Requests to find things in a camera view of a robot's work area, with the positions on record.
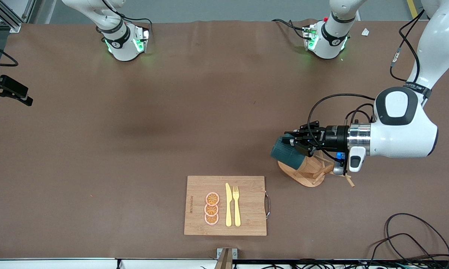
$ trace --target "cutting board handle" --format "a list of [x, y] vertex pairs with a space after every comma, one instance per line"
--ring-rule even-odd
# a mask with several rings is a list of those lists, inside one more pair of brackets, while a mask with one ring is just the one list
[[269, 217], [269, 214], [271, 214], [271, 198], [267, 194], [267, 191], [264, 191], [264, 201], [265, 201], [265, 209], [266, 209], [266, 201], [267, 201], [267, 213], [266, 213], [266, 220]]

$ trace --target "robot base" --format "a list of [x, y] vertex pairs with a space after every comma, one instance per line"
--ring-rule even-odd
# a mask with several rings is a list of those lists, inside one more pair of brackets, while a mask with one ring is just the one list
[[124, 62], [135, 59], [140, 53], [145, 53], [148, 44], [148, 30], [129, 22], [126, 25], [130, 29], [131, 35], [122, 48], [115, 48], [113, 44], [107, 43], [108, 51], [113, 54], [115, 59]]
[[339, 53], [344, 49], [344, 45], [346, 44], [347, 37], [339, 43], [337, 46], [331, 46], [329, 41], [327, 41], [320, 34], [322, 25], [324, 21], [317, 22], [316, 24], [312, 24], [309, 27], [316, 29], [315, 34], [304, 33], [304, 36], [312, 38], [312, 40], [304, 40], [304, 47], [306, 50], [310, 50], [319, 58], [323, 59], [332, 59], [335, 58]]

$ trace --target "brown table surface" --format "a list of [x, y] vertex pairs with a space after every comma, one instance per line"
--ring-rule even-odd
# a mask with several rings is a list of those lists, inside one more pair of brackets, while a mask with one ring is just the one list
[[[6, 46], [19, 66], [0, 75], [27, 85], [34, 104], [0, 99], [0, 257], [190, 258], [237, 247], [249, 259], [365, 258], [400, 211], [449, 242], [449, 71], [425, 107], [440, 131], [430, 157], [370, 157], [355, 188], [329, 177], [310, 189], [269, 156], [318, 99], [402, 85], [388, 73], [401, 25], [356, 22], [346, 49], [322, 60], [274, 22], [156, 24], [149, 53], [131, 62], [114, 60], [94, 25], [23, 25]], [[412, 64], [403, 49], [396, 74], [407, 78]], [[342, 124], [365, 101], [331, 99], [313, 119]], [[265, 176], [268, 236], [183, 235], [188, 175]], [[421, 223], [399, 217], [395, 232], [445, 252]], [[410, 240], [396, 245], [420, 254]]]

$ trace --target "green led light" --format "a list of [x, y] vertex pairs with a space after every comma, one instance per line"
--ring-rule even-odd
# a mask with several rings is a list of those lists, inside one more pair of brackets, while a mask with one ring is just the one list
[[142, 41], [133, 39], [133, 42], [134, 42], [135, 47], [136, 47], [136, 50], [137, 50], [138, 52], [142, 52], [142, 51], [144, 50], [144, 48], [143, 48], [143, 42], [142, 42]]
[[309, 46], [308, 46], [308, 48], [309, 48], [310, 50], [315, 49], [316, 44], [317, 44], [317, 41], [319, 41], [319, 37], [318, 37], [318, 35], [315, 35], [315, 36], [313, 37], [313, 39], [309, 41]]
[[344, 46], [346, 45], [346, 41], [347, 41], [347, 37], [344, 39], [344, 41], [343, 41], [343, 45], [341, 46], [341, 50], [343, 50], [344, 49]]
[[108, 44], [108, 41], [105, 39], [105, 44], [108, 47], [108, 52], [112, 53], [112, 49], [110, 48], [110, 45]]

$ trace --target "wooden stand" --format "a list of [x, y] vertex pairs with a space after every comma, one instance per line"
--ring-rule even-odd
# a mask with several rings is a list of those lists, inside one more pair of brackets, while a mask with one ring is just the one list
[[233, 267], [233, 254], [231, 248], [223, 248], [214, 269], [231, 269]]
[[[304, 158], [304, 161], [298, 168], [298, 170], [294, 170], [293, 168], [279, 161], [278, 165], [279, 168], [283, 170], [283, 172], [285, 172], [299, 184], [310, 188], [319, 186], [324, 181], [324, 178], [327, 174], [333, 174], [332, 170], [334, 168], [334, 162], [323, 158], [320, 151], [313, 157]], [[355, 186], [351, 181], [351, 176], [345, 175], [340, 177], [345, 177], [351, 187]]]

